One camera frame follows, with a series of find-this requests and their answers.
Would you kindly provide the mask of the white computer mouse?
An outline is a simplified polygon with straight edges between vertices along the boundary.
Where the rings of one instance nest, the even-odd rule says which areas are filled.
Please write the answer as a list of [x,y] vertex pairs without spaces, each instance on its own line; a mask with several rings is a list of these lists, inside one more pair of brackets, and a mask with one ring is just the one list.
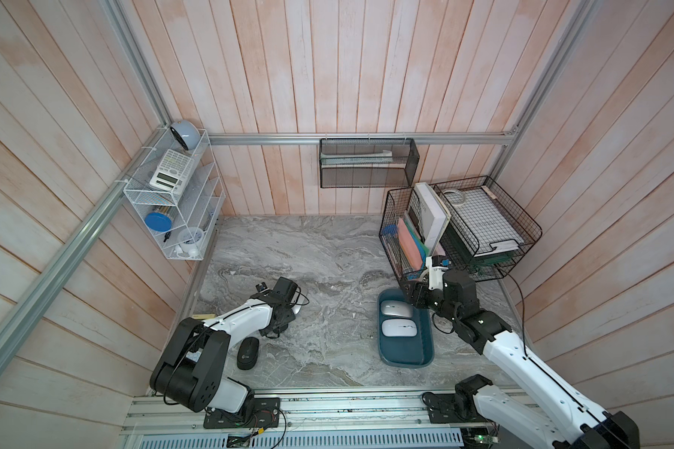
[[413,338],[419,329],[411,319],[387,319],[381,325],[382,334],[387,338]]

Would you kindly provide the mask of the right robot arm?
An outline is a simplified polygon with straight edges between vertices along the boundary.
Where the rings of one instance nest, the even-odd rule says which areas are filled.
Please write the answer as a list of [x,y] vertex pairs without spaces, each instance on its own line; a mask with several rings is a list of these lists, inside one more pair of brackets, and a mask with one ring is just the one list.
[[543,362],[498,314],[483,309],[464,271],[428,267],[404,282],[409,303],[446,319],[453,332],[498,366],[539,407],[513,400],[483,375],[457,383],[453,395],[425,393],[432,422],[483,418],[533,448],[638,448],[640,430],[626,413],[610,413]]

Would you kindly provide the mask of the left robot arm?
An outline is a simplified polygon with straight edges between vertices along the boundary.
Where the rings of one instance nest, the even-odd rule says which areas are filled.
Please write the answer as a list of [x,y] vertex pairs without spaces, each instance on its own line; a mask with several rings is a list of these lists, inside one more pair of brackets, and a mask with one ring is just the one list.
[[285,277],[273,288],[256,289],[242,306],[216,318],[182,320],[152,372],[150,387],[164,404],[206,413],[206,428],[256,424],[276,411],[256,405],[253,389],[224,374],[228,352],[255,334],[280,337],[308,302],[300,301],[301,288]]

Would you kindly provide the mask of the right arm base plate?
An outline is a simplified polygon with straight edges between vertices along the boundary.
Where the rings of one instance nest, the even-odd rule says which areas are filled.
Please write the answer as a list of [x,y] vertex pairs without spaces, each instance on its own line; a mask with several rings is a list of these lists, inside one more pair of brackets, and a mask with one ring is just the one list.
[[428,410],[432,424],[453,424],[466,422],[472,418],[472,402],[464,393],[436,394],[425,392],[421,395],[423,405]]

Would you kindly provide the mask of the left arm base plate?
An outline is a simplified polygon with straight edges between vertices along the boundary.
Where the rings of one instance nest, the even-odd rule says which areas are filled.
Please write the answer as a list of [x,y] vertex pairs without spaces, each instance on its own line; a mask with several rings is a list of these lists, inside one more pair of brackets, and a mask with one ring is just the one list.
[[280,424],[281,400],[277,397],[249,398],[237,413],[208,408],[203,422],[206,430],[276,428]]

